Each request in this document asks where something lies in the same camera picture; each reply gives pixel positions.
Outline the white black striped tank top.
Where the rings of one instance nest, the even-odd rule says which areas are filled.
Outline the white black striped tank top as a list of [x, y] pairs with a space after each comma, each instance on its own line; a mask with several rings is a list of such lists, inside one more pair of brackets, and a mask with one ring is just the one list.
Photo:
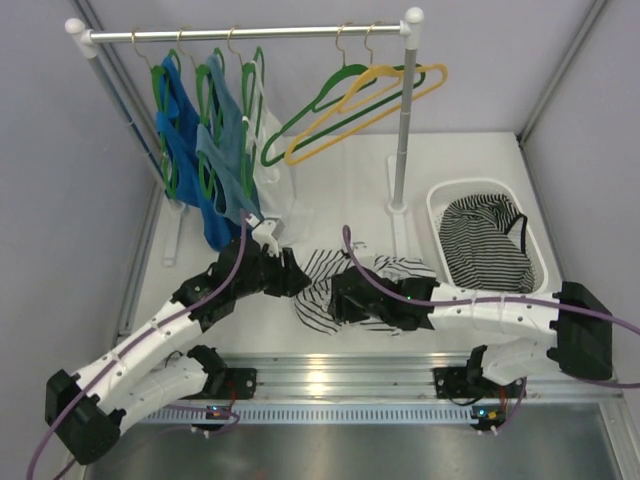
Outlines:
[[[407, 278], [436, 278], [435, 272], [417, 258], [374, 254], [366, 264], [383, 279], [397, 282]], [[332, 278], [353, 266], [346, 251], [316, 249], [303, 268], [311, 284], [293, 298], [293, 308], [299, 320], [314, 331], [337, 334], [345, 322], [329, 313]]]

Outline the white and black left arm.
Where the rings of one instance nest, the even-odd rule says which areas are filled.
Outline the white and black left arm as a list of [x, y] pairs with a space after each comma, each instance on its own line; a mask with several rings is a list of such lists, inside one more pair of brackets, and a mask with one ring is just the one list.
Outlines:
[[291, 248], [272, 256], [254, 240], [233, 240], [112, 350], [73, 373], [54, 373], [46, 383], [46, 423], [79, 464], [96, 462], [154, 411], [223, 391], [226, 365], [214, 348], [194, 345], [165, 365], [173, 352], [229, 316], [238, 300], [254, 294], [291, 298], [310, 283]]

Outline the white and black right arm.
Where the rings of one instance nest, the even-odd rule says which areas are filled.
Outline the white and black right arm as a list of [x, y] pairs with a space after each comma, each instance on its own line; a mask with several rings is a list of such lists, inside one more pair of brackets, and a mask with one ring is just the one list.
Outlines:
[[613, 375], [609, 310], [582, 284], [555, 293], [509, 296], [458, 288], [429, 277], [383, 279], [355, 267], [331, 280], [330, 316], [339, 323], [375, 319], [393, 330], [474, 330], [508, 337], [474, 347], [466, 382], [478, 396], [541, 373], [589, 380]]

